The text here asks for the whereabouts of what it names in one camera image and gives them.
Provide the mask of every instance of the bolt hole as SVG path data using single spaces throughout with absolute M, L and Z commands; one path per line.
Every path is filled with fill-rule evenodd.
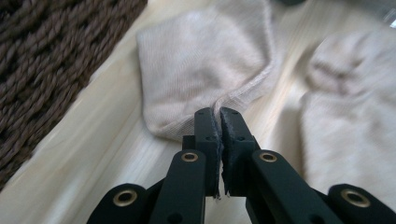
M 113 198 L 113 203 L 118 207 L 127 206 L 133 203 L 137 198 L 137 193 L 133 189 L 120 191 Z
M 346 200 L 347 202 L 349 202 L 355 206 L 358 206 L 358 207 L 370 206 L 370 201 L 355 190 L 343 189 L 341 191 L 341 196 L 344 198 L 344 200 Z
M 122 194 L 119 196 L 119 200 L 120 200 L 121 202 L 128 202 L 128 201 L 131 200 L 131 199 L 132 199 L 132 194 L 129 193 L 129 192 L 122 193 Z
M 174 213 L 168 216 L 168 223 L 177 224 L 181 223 L 183 220 L 183 216 L 179 213 Z
M 277 160 L 277 157 L 271 153 L 263 152 L 260 155 L 260 159 L 262 159 L 263 161 L 274 162 Z
M 198 160 L 198 155 L 195 153 L 192 153 L 192 152 L 188 152 L 188 153 L 184 153 L 181 156 L 181 159 L 183 161 L 196 161 L 196 160 Z
M 324 224 L 324 220 L 322 217 L 317 216 L 317 215 L 312 215 L 309 220 L 311 221 L 312 224 Z
M 206 139 L 207 141 L 213 141 L 213 140 L 216 139 L 216 137 L 215 137 L 215 136 L 208 136 L 208 137 L 206 137 L 205 139 Z

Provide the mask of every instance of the brown wicker basket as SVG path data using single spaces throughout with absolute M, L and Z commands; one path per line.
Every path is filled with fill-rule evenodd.
M 62 118 L 146 4 L 0 1 L 0 189 Z

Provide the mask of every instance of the sock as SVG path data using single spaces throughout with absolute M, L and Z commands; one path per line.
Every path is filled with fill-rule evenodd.
M 348 183 L 396 209 L 396 34 L 334 35 L 315 51 L 303 98 L 304 174 Z
M 219 0 L 139 32 L 143 114 L 155 135 L 193 134 L 195 111 L 243 111 L 276 83 L 267 0 Z

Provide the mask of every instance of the beige sock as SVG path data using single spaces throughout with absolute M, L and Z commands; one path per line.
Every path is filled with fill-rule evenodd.
M 195 111 L 242 111 L 276 83 L 267 0 L 219 0 L 137 36 L 144 118 L 155 135 L 193 134 Z
M 396 209 L 396 33 L 334 35 L 316 50 L 303 99 L 308 184 L 348 183 Z

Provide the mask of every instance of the wooden table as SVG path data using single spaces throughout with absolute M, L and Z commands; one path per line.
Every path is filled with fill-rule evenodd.
M 2 224 L 85 223 L 111 188 L 122 183 L 148 188 L 165 177 L 181 145 L 154 137 L 142 120 L 135 34 L 210 2 L 149 1 L 93 74 L 91 84 L 1 192 Z M 307 0 L 296 7 L 273 5 L 278 50 L 284 57 L 281 74 L 275 89 L 243 115 L 261 147 L 280 152 L 303 175 L 299 100 L 309 90 L 304 75 L 312 50 L 333 33 L 390 28 L 354 2 Z M 245 200 L 207 198 L 205 223 L 249 223 Z

